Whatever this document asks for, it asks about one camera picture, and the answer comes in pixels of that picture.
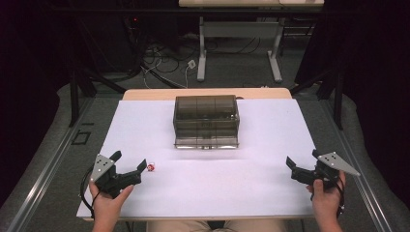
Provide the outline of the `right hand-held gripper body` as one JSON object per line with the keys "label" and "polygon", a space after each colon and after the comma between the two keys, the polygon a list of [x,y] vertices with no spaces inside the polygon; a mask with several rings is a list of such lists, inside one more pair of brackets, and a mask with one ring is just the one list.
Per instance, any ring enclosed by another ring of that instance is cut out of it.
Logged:
{"label": "right hand-held gripper body", "polygon": [[336,152],[321,154],[317,158],[317,162],[313,170],[307,170],[301,167],[296,167],[291,170],[291,178],[299,183],[309,186],[313,185],[316,179],[323,181],[324,189],[334,188],[339,179],[339,171],[360,176],[361,173],[352,165],[346,162]]}

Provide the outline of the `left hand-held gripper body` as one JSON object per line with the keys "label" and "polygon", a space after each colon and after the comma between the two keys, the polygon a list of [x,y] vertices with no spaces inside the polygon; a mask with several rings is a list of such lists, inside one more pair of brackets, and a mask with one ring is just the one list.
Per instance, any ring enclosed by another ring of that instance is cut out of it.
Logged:
{"label": "left hand-held gripper body", "polygon": [[117,161],[97,155],[90,177],[100,191],[108,193],[112,198],[117,197],[122,189],[141,183],[141,175],[137,174],[137,167],[134,171],[120,174],[116,170]]}

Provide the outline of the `dark translucent drawer box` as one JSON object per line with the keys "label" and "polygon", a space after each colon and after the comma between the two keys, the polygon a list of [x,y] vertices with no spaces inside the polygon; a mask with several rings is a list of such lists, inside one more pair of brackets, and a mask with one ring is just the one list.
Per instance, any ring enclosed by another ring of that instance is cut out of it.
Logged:
{"label": "dark translucent drawer box", "polygon": [[240,115],[235,95],[175,99],[174,146],[179,149],[236,149]]}

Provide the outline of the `person's left hand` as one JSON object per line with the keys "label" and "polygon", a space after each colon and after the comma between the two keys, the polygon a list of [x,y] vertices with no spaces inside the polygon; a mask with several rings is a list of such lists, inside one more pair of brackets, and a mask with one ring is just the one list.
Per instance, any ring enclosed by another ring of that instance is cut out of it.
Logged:
{"label": "person's left hand", "polygon": [[96,184],[89,182],[89,189],[93,197],[93,209],[95,222],[115,223],[121,213],[122,206],[133,191],[133,185],[120,191],[120,194],[112,198],[109,194],[100,192]]}

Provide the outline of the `person's right hand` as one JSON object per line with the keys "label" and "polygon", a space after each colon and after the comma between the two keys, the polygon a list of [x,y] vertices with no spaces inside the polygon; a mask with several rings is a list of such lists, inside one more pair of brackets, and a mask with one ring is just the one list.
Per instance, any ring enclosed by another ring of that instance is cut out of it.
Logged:
{"label": "person's right hand", "polygon": [[324,189],[323,181],[320,179],[316,179],[312,186],[307,186],[307,190],[313,194],[312,209],[317,223],[337,220],[337,210],[341,200],[339,191],[344,188],[344,184],[345,174],[340,171],[334,188]]}

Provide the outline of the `black metal stand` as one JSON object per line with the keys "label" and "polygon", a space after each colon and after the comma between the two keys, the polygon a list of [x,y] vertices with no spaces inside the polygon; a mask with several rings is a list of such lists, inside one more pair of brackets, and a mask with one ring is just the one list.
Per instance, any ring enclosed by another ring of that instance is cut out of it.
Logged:
{"label": "black metal stand", "polygon": [[81,90],[82,93],[87,98],[94,98],[97,94],[97,89],[93,84],[93,79],[96,79],[103,85],[114,90],[119,94],[124,94],[126,89],[115,84],[114,82],[103,77],[97,72],[93,72],[88,68],[74,68],[70,74],[70,94],[71,94],[71,121],[70,126],[72,127],[80,115],[79,107],[79,93],[78,90]]}
{"label": "black metal stand", "polygon": [[328,100],[331,95],[334,95],[333,119],[337,127],[342,130],[341,107],[343,94],[343,73],[340,69],[328,68],[320,74],[315,75],[308,81],[292,87],[290,89],[290,94],[295,95],[307,87],[311,87],[316,82],[321,82],[320,87],[316,92],[316,97],[319,100]]}

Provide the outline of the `person's legs in beige trousers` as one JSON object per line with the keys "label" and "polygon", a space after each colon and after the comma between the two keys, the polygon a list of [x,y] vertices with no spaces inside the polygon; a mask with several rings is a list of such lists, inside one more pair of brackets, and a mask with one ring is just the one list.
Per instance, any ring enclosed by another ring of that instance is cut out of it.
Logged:
{"label": "person's legs in beige trousers", "polygon": [[227,220],[217,229],[205,220],[159,220],[149,221],[146,232],[287,232],[287,226],[281,219]]}

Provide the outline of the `dark device with red light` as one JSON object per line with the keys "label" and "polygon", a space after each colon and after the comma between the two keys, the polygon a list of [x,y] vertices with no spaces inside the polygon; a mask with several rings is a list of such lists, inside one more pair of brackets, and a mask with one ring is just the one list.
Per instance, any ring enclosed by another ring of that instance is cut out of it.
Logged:
{"label": "dark device with red light", "polygon": [[138,16],[125,16],[124,23],[129,30],[142,30],[144,28],[144,23]]}

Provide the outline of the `white desk with metal legs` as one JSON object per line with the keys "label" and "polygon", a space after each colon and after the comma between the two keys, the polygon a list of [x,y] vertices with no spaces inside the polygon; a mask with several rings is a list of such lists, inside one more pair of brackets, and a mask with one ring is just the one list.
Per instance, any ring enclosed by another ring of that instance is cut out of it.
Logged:
{"label": "white desk with metal legs", "polygon": [[[324,0],[179,0],[179,6],[193,10],[320,10]],[[273,48],[268,51],[274,81],[282,82],[278,66],[278,47],[284,29],[285,17],[275,16],[274,21],[256,19],[206,19],[199,18],[199,61],[197,80],[205,79],[206,38],[256,38],[273,39]]]}

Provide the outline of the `grey metal floor rail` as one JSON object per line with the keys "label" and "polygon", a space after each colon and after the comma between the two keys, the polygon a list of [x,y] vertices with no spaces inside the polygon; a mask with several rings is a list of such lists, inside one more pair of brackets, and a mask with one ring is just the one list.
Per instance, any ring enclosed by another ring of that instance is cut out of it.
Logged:
{"label": "grey metal floor rail", "polygon": [[347,174],[346,209],[340,217],[345,232],[393,232],[393,225],[382,206],[379,191],[386,192],[384,180],[369,159],[362,128],[351,103],[342,104],[340,129],[333,118],[329,101],[319,101],[324,118],[324,131],[315,142],[320,149],[336,151],[361,173],[360,177]]}
{"label": "grey metal floor rail", "polygon": [[0,232],[22,232],[42,201],[62,160],[67,154],[80,121],[94,99],[81,101],[77,120],[70,125],[71,102],[62,99],[57,114],[35,156],[18,181],[15,189],[0,209]]}

